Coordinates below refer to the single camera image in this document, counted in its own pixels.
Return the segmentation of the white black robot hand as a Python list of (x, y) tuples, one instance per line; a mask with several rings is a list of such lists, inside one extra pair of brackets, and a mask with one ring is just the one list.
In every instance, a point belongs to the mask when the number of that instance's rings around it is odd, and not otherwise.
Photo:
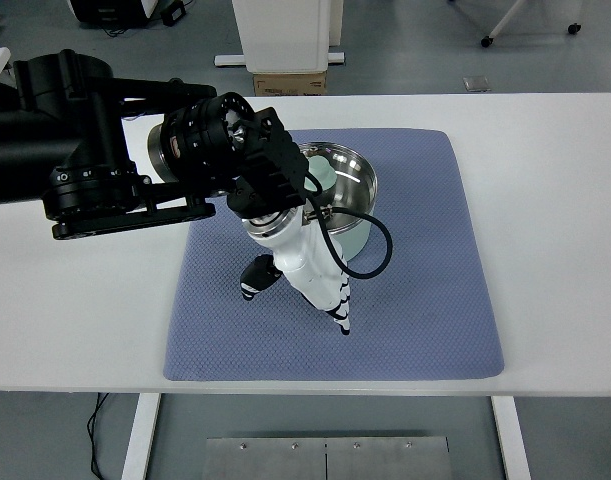
[(297, 218), (272, 229), (250, 221), (243, 225), (253, 240), (270, 250), (257, 256), (241, 274), (243, 298), (252, 300), (284, 277), (314, 308), (331, 316), (342, 334), (349, 334), (349, 276), (333, 259), (339, 250), (325, 243), (319, 224), (304, 225)]

